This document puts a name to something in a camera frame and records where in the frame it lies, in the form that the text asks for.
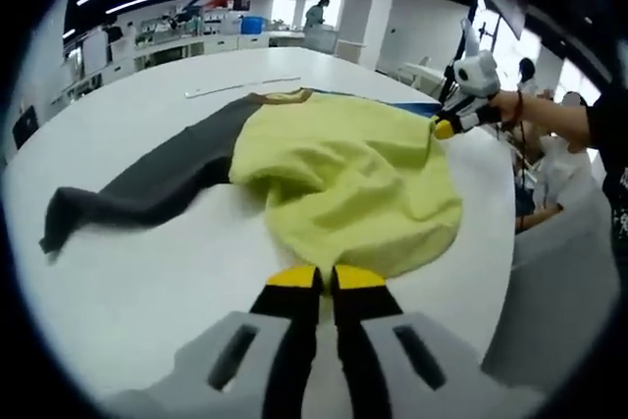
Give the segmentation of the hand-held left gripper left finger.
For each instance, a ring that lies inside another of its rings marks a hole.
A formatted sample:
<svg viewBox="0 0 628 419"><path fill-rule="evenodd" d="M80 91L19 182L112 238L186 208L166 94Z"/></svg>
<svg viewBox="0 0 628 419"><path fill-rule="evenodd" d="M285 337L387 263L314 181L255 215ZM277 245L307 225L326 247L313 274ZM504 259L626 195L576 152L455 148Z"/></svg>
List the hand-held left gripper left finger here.
<svg viewBox="0 0 628 419"><path fill-rule="evenodd" d="M321 272L270 277L247 311L233 311L182 346L173 370L144 390L108 397L110 418L298 418L316 354Z"/></svg>

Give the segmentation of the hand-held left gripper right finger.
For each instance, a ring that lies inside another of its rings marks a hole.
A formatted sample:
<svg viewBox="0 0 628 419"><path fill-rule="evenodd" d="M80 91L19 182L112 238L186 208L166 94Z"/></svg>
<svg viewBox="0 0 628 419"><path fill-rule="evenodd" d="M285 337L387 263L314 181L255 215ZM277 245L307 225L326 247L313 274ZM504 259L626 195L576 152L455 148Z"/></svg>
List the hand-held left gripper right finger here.
<svg viewBox="0 0 628 419"><path fill-rule="evenodd" d="M529 418L543 397L483 372L467 342L420 312L405 312L385 280L334 267L338 356L356 418Z"/></svg>

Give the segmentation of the person's right hand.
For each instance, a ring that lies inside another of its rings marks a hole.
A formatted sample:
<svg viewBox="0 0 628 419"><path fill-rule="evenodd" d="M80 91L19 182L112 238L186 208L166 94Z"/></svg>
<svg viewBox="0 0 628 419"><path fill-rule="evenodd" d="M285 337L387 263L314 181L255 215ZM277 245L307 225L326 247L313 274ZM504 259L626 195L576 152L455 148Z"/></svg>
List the person's right hand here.
<svg viewBox="0 0 628 419"><path fill-rule="evenodd" d="M518 124L521 120L523 94L520 91L500 90L489 100L489 124Z"/></svg>

